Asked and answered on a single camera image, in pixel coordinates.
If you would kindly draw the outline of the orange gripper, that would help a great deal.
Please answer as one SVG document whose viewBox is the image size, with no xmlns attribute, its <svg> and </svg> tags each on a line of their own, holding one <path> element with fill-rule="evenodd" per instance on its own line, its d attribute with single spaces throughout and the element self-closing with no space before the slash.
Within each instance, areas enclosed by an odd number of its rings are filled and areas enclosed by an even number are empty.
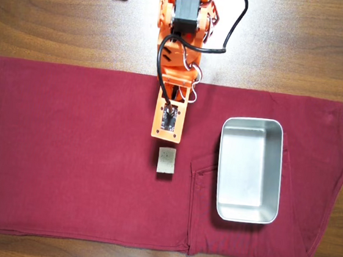
<svg viewBox="0 0 343 257">
<path fill-rule="evenodd" d="M 200 80 L 200 71 L 162 68 L 162 77 L 170 100 L 184 102 L 189 98 L 192 104 L 197 100 L 195 86 Z"/>
</svg>

